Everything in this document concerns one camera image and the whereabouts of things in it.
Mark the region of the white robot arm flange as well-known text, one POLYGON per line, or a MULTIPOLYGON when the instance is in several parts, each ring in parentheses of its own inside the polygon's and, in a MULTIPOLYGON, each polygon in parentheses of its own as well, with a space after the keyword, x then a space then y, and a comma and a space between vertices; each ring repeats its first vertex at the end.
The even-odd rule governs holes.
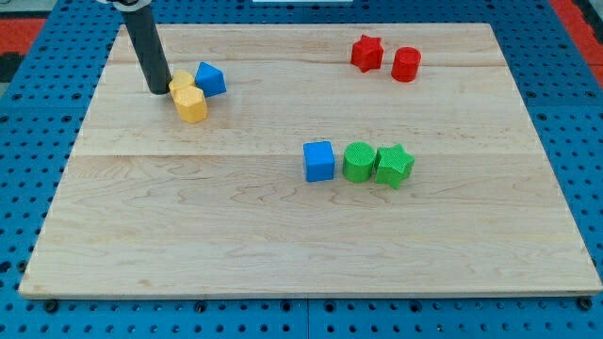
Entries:
POLYGON ((121 12, 134 12, 145 8, 152 3, 152 0, 97 0, 102 4, 112 5, 121 12))

